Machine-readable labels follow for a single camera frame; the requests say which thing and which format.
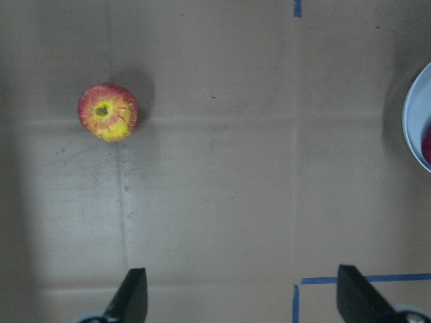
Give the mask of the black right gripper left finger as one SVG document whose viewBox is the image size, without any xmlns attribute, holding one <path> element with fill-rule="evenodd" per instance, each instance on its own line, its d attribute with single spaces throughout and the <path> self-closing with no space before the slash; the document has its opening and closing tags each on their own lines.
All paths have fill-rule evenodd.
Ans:
<svg viewBox="0 0 431 323">
<path fill-rule="evenodd" d="M 102 315 L 103 322 L 144 323 L 148 311 L 145 268 L 132 268 Z"/>
</svg>

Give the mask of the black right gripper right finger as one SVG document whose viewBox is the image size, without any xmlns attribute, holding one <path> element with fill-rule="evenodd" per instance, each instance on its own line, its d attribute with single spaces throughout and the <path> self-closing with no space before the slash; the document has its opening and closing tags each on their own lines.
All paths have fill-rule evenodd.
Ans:
<svg viewBox="0 0 431 323">
<path fill-rule="evenodd" d="M 338 267 L 337 310 L 349 323 L 401 321 L 401 316 L 353 265 Z"/>
</svg>

